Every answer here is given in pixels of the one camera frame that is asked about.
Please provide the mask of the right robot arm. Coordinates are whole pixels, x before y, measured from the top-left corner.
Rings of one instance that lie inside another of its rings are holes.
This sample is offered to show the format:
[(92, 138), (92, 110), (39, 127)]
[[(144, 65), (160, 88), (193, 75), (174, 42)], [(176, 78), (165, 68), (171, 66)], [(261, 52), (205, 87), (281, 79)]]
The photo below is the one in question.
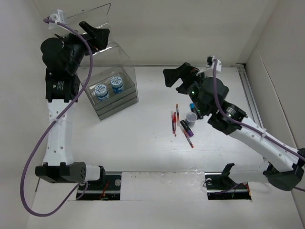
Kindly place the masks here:
[(227, 164), (216, 180), (220, 191), (224, 193), (247, 182), (269, 183), (283, 191), (298, 189), (305, 174), (305, 150), (287, 146), (258, 126), (244, 110), (226, 101), (229, 88), (216, 76), (221, 69), (221, 61), (209, 57), (202, 70), (187, 62), (176, 69), (163, 70), (166, 87), (181, 79), (176, 91), (188, 95), (201, 116), (209, 116), (208, 124), (263, 157), (262, 164), (254, 167)]

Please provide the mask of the blue capped marker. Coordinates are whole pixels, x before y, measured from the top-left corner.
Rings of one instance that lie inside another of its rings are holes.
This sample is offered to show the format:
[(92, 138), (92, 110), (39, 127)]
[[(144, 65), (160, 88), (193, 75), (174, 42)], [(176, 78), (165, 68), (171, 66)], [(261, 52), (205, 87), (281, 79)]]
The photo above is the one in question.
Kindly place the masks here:
[(191, 103), (189, 106), (190, 106), (191, 112), (197, 114), (194, 103)]

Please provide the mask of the purple highlighter marker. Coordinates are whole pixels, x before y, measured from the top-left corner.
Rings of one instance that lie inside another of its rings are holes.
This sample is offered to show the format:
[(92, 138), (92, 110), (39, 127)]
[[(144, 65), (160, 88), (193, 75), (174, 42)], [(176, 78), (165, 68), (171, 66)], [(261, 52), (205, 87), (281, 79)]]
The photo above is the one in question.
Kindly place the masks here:
[(181, 124), (182, 128), (186, 131), (186, 133), (188, 134), (189, 137), (193, 137), (194, 136), (191, 128), (189, 127), (189, 125), (186, 123), (185, 120), (181, 120), (180, 124)]

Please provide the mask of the clear acrylic drawer organizer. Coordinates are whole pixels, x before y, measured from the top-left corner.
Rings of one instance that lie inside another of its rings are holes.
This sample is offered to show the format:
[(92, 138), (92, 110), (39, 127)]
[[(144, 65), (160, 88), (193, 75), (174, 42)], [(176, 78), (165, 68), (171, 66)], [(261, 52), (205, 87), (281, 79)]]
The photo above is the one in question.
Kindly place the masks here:
[[(53, 37), (56, 37), (56, 34), (66, 36), (71, 31), (84, 34), (85, 31), (79, 26), (81, 21), (86, 21), (95, 28), (110, 30), (106, 49), (96, 52), (92, 61), (88, 56), (84, 56), (77, 70), (80, 87), (84, 88), (84, 92), (100, 120), (138, 102), (135, 68), (130, 57), (113, 38), (108, 21), (109, 9), (110, 5), (106, 4), (69, 16), (66, 24), (52, 20), (49, 24), (49, 28), (54, 32)], [(124, 84), (124, 90), (118, 94), (113, 92), (110, 83), (114, 76), (121, 77)], [(109, 98), (102, 102), (98, 100), (94, 92), (94, 88), (98, 84), (104, 84), (109, 92)]]

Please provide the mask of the small dark glitter jar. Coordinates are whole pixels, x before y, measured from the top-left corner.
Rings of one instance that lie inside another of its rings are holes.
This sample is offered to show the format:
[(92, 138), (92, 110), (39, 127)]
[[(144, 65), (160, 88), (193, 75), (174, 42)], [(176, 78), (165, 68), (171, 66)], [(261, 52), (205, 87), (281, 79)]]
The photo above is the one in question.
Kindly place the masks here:
[(187, 113), (185, 121), (189, 126), (193, 126), (197, 120), (197, 115), (194, 112)]

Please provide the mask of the red pen middle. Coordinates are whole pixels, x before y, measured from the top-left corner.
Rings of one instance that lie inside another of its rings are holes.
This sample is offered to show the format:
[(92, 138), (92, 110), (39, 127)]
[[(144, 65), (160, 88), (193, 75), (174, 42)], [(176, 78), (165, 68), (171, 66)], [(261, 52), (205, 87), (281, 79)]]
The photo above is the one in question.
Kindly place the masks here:
[(174, 118), (175, 118), (175, 133), (174, 133), (174, 135), (177, 136), (177, 128), (178, 128), (179, 122), (180, 122), (179, 105), (178, 104), (176, 104), (176, 112), (174, 114), (175, 114), (175, 116), (174, 116)]

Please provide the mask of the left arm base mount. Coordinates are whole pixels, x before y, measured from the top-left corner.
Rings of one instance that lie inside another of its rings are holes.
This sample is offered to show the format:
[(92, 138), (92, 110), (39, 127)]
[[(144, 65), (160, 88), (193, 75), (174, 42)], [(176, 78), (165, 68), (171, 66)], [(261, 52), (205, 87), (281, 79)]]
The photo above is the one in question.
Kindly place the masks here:
[(88, 188), (79, 186), (76, 200), (80, 201), (117, 201), (121, 199), (122, 172), (106, 172), (105, 182), (88, 182)]

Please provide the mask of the blue slime jar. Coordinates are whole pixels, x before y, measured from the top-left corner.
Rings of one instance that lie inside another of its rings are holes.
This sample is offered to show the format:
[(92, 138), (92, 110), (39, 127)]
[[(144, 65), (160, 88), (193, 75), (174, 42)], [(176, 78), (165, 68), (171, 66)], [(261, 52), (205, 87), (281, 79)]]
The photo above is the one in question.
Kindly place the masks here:
[(104, 84), (98, 84), (94, 88), (94, 92), (99, 101), (105, 101), (109, 98), (109, 92)]
[(110, 83), (111, 83), (112, 90), (114, 93), (118, 94), (124, 90), (124, 84), (123, 84), (123, 80), (121, 77), (119, 77), (119, 76), (112, 77), (110, 80)]

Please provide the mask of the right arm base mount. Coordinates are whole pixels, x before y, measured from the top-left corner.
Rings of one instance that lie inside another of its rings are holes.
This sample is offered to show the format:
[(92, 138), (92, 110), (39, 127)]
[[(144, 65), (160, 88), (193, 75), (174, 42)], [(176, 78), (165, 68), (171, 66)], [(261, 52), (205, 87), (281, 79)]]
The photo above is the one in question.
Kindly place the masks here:
[(248, 183), (235, 183), (229, 178), (234, 163), (227, 164), (222, 172), (205, 172), (203, 187), (208, 200), (251, 200)]

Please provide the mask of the red pen lower right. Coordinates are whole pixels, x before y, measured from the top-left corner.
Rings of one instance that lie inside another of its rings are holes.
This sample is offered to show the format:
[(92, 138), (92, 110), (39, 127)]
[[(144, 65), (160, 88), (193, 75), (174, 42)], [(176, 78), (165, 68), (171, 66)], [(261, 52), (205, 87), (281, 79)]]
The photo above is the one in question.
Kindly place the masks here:
[(190, 138), (189, 138), (189, 136), (188, 136), (188, 134), (187, 134), (187, 132), (185, 130), (183, 130), (183, 134), (184, 134), (187, 142), (189, 143), (190, 147), (194, 148), (194, 146), (193, 146), (193, 144), (192, 144), (192, 142), (191, 142), (191, 140), (190, 140)]

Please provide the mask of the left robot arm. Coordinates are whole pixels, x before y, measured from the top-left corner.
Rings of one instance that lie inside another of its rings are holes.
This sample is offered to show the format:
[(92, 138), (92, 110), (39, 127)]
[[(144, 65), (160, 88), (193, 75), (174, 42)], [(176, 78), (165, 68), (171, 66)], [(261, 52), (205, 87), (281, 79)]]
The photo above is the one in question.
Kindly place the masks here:
[(104, 168), (73, 159), (72, 127), (76, 104), (84, 90), (77, 70), (84, 56), (92, 61), (96, 52), (106, 49), (110, 30), (92, 27), (85, 21), (79, 25), (84, 34), (71, 31), (41, 44), (51, 127), (43, 163), (35, 168), (35, 174), (49, 183), (90, 182), (95, 189), (101, 189), (106, 185)]

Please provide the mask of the aluminium rail right side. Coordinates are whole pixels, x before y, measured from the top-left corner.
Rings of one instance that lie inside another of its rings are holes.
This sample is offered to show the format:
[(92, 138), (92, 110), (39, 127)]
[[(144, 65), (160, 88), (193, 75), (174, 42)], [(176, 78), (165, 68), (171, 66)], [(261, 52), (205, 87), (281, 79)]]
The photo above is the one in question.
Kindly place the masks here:
[(253, 121), (256, 123), (257, 128), (260, 128), (262, 132), (260, 134), (260, 141), (262, 141), (266, 137), (266, 129), (264, 129), (262, 119), (260, 117), (258, 107), (255, 102), (254, 94), (252, 92), (250, 82), (247, 77), (247, 72), (245, 69), (245, 64), (237, 64), (237, 71), (239, 73), (241, 83), (243, 85), (244, 93), (248, 102), (248, 107), (250, 112), (248, 113), (249, 116), (253, 119)]

